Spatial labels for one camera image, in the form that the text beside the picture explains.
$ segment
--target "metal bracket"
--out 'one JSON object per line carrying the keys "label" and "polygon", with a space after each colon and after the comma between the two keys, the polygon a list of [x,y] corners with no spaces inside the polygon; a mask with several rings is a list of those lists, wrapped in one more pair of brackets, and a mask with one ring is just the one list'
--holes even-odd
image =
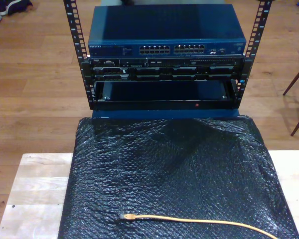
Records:
{"label": "metal bracket", "polygon": [[66,15],[68,17],[76,57],[78,59],[83,78],[85,92],[89,101],[90,109],[93,109],[93,105],[96,102],[96,97],[94,94],[93,84],[90,81],[91,71],[89,69],[88,55],[85,47],[77,4],[75,0],[63,0],[63,2]]}
{"label": "metal bracket", "polygon": [[272,2],[273,0],[261,0],[259,2],[253,30],[251,32],[249,43],[247,45],[245,63],[242,70],[242,75],[237,82],[237,89],[236,89],[237,108],[239,107],[241,99],[245,92],[246,84],[248,82],[249,75],[255,61],[255,57],[258,51],[261,37],[263,36],[264,33],[265,25],[267,22],[267,18],[268,18],[268,14]]}

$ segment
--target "server rack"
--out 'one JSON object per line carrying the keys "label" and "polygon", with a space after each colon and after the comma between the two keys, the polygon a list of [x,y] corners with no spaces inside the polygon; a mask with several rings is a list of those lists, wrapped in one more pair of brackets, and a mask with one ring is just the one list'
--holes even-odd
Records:
{"label": "server rack", "polygon": [[[142,74],[140,74],[137,76],[140,77],[139,82],[126,82],[123,79],[120,82],[113,82],[111,84],[107,84],[105,80],[96,79],[94,75],[95,67],[101,69],[102,66],[109,67],[109,65],[105,64],[107,60],[98,61],[88,56],[76,0],[63,1],[90,109],[95,111],[114,111],[238,109],[243,98],[247,82],[249,80],[249,75],[259,48],[259,44],[265,29],[265,25],[268,19],[269,11],[273,0],[261,0],[259,2],[256,18],[253,24],[253,30],[251,33],[249,43],[246,46],[246,52],[244,55],[220,55],[214,57],[201,57],[198,59],[202,60],[203,62],[201,65],[198,66],[191,65],[190,60],[192,60],[192,58],[188,59],[188,64],[186,64],[186,66],[189,68],[189,70],[191,70],[193,67],[196,68],[195,70],[197,70],[197,68],[199,67],[203,68],[199,69],[202,73],[200,74],[200,77],[202,77],[200,80],[203,81],[193,81],[193,79],[186,80],[186,78],[181,79],[180,81],[157,81],[157,79],[144,79],[145,77],[142,77]],[[129,62],[124,61],[124,59],[109,60],[111,61],[110,67],[116,69],[120,68],[124,71],[138,70],[137,67],[131,65]],[[157,61],[165,61],[163,62],[163,64],[160,63],[160,66],[165,67],[165,69],[168,69],[168,67],[170,66],[171,69],[173,68],[173,61],[177,61],[177,58],[157,58],[154,61],[153,59],[143,59],[143,61],[143,63],[137,64],[143,64],[143,67],[153,70],[155,68],[157,69],[158,67]],[[208,74],[206,74],[212,71],[211,68],[213,68],[215,65],[217,66],[218,63],[220,66],[223,66],[228,64],[229,62],[233,64],[232,72],[224,72],[224,69],[222,67],[218,67],[216,68],[216,71],[218,70],[219,72],[215,72],[215,76],[217,79],[213,79]],[[223,83],[220,87],[218,87],[217,85],[217,80]],[[160,87],[162,87],[163,89],[170,89],[170,91],[172,91],[172,89],[175,89],[175,86],[182,87],[184,82],[186,82],[186,85],[188,85],[189,88],[192,87],[193,89],[194,87],[197,87],[202,89],[205,88],[207,84],[211,84],[207,83],[208,81],[214,81],[214,85],[211,84],[209,87],[211,89],[219,89],[222,96],[218,99],[198,99],[199,97],[196,97],[197,99],[174,99],[175,96],[171,94],[166,95],[166,98],[158,97],[157,99],[152,100],[150,98],[126,98],[127,96],[131,95],[128,92],[129,89],[133,89],[134,92],[138,89],[141,90],[142,87],[144,87],[142,85],[144,85],[144,83],[147,81],[149,81],[150,84],[153,85],[153,87],[158,86],[158,84],[160,84]],[[113,90],[115,91],[116,89],[116,92],[118,92],[118,88],[121,89],[121,91],[126,92],[125,96],[121,96],[121,98],[119,97],[116,100],[111,99],[108,93]]]}

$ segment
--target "blue network switch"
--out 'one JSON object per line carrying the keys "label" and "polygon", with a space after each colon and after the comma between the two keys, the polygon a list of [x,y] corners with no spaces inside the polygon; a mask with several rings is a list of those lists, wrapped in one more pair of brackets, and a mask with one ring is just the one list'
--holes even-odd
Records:
{"label": "blue network switch", "polygon": [[246,38],[231,4],[97,6],[92,58],[243,54]]}

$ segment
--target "wooden floor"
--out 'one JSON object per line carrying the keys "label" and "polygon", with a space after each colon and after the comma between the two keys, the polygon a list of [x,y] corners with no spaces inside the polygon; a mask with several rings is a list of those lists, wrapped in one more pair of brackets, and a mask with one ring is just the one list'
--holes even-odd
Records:
{"label": "wooden floor", "polygon": [[[97,0],[79,0],[89,35]],[[249,37],[256,0],[233,3]],[[72,152],[79,119],[90,117],[62,0],[36,0],[35,10],[0,23],[0,221],[23,153]],[[299,149],[299,7],[273,3],[240,108],[256,122],[270,150]]]}

